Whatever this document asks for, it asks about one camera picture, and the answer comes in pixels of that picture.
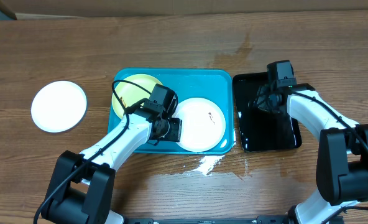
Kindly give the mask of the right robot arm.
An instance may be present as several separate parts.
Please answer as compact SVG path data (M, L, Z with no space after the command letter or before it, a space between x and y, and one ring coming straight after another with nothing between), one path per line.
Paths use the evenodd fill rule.
M309 84L298 84L288 60L267 65L268 84L253 107L302 123L319 142L317 189L288 211L289 223L342 223L347 210L368 211L368 124L343 116Z

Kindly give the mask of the black rectangular tray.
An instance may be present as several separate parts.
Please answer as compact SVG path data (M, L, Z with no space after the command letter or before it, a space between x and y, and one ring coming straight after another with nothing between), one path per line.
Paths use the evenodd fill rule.
M268 83L266 72L240 74L232 79L241 146L246 152L296 149L302 144L297 120L252 106L260 88Z

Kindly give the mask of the white plate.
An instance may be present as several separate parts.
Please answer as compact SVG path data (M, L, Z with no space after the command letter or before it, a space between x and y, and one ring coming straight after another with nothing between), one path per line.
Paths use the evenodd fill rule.
M61 80L49 83L35 95L30 113L35 125L48 133L68 131L84 117L87 97L76 83Z
M222 110L206 98L189 98L178 104L173 114L182 121L177 144L190 152L206 152L222 140L226 120Z

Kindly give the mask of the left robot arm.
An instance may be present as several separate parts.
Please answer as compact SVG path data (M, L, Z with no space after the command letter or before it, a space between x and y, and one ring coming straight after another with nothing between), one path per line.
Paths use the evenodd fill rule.
M182 130L181 119L173 117L177 94L160 84L149 94L125 108L121 122L95 145L59 156L34 223L40 217L53 223L126 222L111 210L116 171L139 146L178 142Z

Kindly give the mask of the teal plastic tray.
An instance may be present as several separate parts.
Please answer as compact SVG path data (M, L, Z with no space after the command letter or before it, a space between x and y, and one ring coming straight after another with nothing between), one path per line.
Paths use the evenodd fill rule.
M215 103L223 112L226 130L222 140L214 148L206 152L190 152L182 149L175 142L160 141L153 146L149 143L138 147L135 153L146 154L225 154L234 145L234 112L232 97L232 78L224 70L194 68L124 68L114 80L123 80L134 74L148 74L162 82L163 85L178 94L179 102L189 98L206 98ZM121 121L113 112L111 103L108 133Z

